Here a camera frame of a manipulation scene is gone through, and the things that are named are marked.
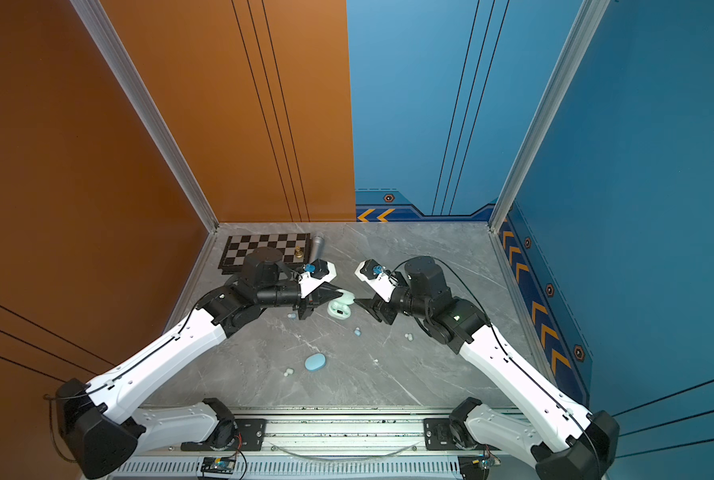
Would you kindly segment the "right aluminium corner post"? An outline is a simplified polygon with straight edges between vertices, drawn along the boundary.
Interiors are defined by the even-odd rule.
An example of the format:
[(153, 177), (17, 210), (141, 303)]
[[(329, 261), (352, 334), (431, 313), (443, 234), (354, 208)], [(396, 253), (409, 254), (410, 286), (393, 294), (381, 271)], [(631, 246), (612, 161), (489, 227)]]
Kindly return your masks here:
[(609, 5), (610, 0), (581, 3), (489, 220), (492, 234), (505, 222)]

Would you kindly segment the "green circuit board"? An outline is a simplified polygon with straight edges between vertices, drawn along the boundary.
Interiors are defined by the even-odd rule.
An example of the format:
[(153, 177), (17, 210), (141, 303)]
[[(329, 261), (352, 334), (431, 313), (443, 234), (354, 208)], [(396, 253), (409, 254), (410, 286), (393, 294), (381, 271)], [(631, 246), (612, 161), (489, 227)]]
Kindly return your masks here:
[(204, 457), (199, 469), (199, 477), (202, 479), (232, 479), (237, 473), (237, 459), (234, 456)]
[(493, 467), (499, 467), (502, 462), (497, 456), (490, 455), (479, 456), (472, 461), (472, 464), (476, 465), (480, 470), (486, 471), (492, 469)]

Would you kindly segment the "silver microphone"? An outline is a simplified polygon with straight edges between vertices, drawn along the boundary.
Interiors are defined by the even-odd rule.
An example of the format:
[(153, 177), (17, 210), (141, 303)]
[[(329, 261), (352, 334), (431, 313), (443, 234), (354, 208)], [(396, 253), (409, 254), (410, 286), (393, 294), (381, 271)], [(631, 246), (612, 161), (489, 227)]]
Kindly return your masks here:
[(325, 246), (325, 238), (321, 233), (316, 233), (310, 242), (310, 252), (309, 252), (309, 262), (314, 263), (319, 260), (323, 255), (323, 250)]

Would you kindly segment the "left green circuit board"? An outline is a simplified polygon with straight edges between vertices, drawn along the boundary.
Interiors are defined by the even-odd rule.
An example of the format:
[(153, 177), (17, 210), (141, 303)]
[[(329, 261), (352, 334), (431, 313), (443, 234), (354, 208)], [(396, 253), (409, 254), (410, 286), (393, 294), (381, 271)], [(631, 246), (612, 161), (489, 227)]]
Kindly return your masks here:
[(237, 473), (237, 459), (234, 456), (204, 457), (199, 469), (199, 477), (202, 479), (232, 479)]

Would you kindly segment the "green earbud charging case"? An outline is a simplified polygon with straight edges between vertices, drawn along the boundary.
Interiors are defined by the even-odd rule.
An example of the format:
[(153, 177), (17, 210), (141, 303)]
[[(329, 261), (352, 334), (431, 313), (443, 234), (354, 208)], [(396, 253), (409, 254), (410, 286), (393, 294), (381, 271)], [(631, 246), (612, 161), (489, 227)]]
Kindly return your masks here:
[(351, 316), (351, 306), (355, 302), (355, 295), (344, 289), (339, 289), (340, 296), (328, 304), (328, 314), (338, 320), (345, 320)]

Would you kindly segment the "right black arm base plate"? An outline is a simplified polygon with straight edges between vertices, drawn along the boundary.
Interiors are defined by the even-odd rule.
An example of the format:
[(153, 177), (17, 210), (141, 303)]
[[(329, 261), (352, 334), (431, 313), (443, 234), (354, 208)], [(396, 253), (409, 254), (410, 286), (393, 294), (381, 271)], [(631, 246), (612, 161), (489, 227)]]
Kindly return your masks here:
[(425, 445), (429, 451), (498, 451), (494, 446), (477, 443), (461, 424), (449, 418), (425, 418), (422, 423)]

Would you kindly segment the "aluminium corner post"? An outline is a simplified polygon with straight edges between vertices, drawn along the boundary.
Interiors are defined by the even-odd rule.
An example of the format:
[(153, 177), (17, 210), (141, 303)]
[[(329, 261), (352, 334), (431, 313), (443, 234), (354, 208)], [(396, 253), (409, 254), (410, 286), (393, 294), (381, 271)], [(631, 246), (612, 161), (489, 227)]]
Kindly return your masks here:
[(206, 230), (219, 220), (175, 137), (100, 1), (72, 0), (71, 5), (90, 34), (131, 106), (158, 148)]
[(581, 3), (489, 220), (492, 234), (505, 222), (609, 5), (610, 0)]

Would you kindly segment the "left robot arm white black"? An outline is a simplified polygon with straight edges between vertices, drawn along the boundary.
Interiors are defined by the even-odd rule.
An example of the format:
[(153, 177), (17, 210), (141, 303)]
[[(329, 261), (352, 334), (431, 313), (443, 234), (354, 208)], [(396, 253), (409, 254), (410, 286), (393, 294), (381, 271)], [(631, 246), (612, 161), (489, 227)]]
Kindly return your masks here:
[(203, 353), (237, 334), (266, 310), (292, 308), (305, 319), (340, 297), (332, 262), (291, 268), (280, 251), (262, 247), (239, 273), (203, 295), (179, 323), (122, 364), (88, 382), (71, 379), (52, 397), (57, 430), (88, 479), (131, 456), (176, 444), (207, 450), (239, 446), (236, 418), (216, 398), (191, 406), (146, 409), (144, 401)]

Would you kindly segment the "black white chessboard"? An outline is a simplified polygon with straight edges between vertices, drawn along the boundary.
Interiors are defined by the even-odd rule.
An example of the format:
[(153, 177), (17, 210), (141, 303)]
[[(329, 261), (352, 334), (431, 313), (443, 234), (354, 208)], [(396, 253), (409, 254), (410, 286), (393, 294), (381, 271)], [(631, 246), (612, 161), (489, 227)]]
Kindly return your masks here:
[[(218, 269), (224, 275), (238, 273), (250, 254), (266, 247), (278, 250), (288, 266), (303, 265), (309, 258), (311, 239), (310, 233), (231, 235), (224, 246)], [(304, 248), (303, 259), (295, 258), (297, 246)]]

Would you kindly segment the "right green circuit board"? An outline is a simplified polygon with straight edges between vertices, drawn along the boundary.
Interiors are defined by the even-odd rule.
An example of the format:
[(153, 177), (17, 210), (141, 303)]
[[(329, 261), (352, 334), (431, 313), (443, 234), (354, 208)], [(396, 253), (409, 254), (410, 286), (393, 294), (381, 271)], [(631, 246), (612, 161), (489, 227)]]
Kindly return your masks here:
[(472, 461), (472, 464), (476, 465), (480, 470), (486, 471), (492, 469), (493, 467), (499, 467), (502, 462), (497, 456), (490, 455), (479, 456)]

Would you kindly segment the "left aluminium corner post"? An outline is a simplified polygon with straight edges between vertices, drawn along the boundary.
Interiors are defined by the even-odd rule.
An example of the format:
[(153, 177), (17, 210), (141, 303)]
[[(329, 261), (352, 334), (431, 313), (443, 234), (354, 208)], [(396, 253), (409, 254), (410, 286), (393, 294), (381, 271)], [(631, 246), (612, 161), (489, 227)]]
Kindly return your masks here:
[(72, 0), (71, 5), (90, 34), (131, 106), (158, 148), (206, 230), (219, 220), (175, 137), (100, 1)]

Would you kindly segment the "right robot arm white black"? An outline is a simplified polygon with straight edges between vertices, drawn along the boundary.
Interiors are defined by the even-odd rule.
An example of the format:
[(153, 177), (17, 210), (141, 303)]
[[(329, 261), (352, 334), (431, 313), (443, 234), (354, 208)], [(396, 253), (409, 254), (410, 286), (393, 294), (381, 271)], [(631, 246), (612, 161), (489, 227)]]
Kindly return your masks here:
[(381, 323), (413, 318), (438, 343), (486, 375), (523, 414), (501, 414), (469, 397), (449, 415), (452, 442), (463, 450), (500, 450), (533, 467), (541, 479), (602, 479), (612, 466), (620, 426), (607, 412), (590, 412), (523, 358), (478, 301), (452, 293), (444, 268), (419, 256), (390, 270), (374, 259), (355, 270), (374, 292), (359, 300)]

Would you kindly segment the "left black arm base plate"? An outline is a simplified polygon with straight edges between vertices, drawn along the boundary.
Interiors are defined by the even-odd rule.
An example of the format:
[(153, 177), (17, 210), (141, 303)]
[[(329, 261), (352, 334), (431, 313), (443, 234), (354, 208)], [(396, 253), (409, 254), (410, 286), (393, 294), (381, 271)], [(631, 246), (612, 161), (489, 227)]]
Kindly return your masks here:
[(263, 418), (238, 419), (232, 426), (222, 423), (203, 442), (183, 442), (184, 452), (258, 452), (262, 449), (267, 420)]

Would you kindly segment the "blue earbud charging case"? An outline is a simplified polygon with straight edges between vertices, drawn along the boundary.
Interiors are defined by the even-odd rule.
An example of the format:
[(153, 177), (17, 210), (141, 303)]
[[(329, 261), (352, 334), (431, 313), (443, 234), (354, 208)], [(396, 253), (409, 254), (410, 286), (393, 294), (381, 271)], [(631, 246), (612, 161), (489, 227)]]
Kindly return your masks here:
[(327, 364), (327, 357), (322, 353), (316, 353), (306, 358), (304, 366), (307, 371), (315, 372)]

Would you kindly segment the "aluminium front rail frame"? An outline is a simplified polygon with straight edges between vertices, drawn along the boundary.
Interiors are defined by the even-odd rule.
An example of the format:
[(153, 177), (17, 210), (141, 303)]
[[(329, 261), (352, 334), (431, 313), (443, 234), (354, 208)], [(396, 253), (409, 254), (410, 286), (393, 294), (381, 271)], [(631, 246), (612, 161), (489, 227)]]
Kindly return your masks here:
[[(523, 419), (523, 414), (495, 409), (501, 414)], [(272, 451), (313, 458), (337, 457), (355, 461), (365, 456), (425, 451), (422, 421), (448, 418), (439, 412), (246, 412), (238, 419), (267, 420), (260, 453)]]

